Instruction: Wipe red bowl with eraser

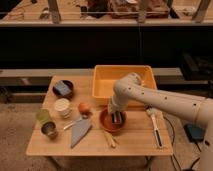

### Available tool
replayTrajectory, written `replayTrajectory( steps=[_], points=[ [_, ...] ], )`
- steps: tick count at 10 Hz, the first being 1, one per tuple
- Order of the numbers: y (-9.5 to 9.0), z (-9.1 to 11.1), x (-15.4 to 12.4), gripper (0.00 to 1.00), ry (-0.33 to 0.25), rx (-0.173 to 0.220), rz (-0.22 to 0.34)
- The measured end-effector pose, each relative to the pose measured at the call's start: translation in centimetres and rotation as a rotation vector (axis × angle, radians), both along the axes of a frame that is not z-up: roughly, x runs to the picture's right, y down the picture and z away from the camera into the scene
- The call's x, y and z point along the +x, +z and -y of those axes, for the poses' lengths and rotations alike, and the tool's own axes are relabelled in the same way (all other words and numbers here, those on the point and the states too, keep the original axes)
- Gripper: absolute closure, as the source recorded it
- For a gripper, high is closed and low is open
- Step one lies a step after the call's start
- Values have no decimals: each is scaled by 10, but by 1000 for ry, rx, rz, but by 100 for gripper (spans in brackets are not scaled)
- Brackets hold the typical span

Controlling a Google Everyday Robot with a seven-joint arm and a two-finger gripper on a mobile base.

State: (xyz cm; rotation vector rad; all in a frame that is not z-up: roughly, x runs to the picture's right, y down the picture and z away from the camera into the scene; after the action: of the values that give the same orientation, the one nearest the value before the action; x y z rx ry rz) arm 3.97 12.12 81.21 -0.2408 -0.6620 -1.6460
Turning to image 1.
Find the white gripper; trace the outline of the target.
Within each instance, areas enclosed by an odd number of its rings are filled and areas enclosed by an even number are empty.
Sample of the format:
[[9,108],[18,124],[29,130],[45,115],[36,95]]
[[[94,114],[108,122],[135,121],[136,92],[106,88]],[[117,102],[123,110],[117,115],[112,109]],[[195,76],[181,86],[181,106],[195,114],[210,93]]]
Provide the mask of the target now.
[[116,95],[113,95],[110,99],[109,99],[109,103],[108,103],[108,113],[112,114],[112,118],[113,118],[113,123],[116,123],[116,115],[114,114],[115,112],[119,112],[119,119],[120,119],[120,123],[123,122],[122,120],[122,114],[121,112],[123,112],[128,104],[128,100],[125,98],[120,98]]

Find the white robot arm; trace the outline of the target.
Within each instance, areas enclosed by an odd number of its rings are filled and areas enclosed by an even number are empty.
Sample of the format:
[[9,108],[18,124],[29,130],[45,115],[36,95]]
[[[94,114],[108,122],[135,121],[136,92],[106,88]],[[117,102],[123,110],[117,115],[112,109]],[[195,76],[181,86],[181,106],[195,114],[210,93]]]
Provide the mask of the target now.
[[197,171],[213,171],[213,99],[143,87],[137,73],[128,73],[113,85],[108,112],[123,112],[130,100],[179,117],[205,130]]

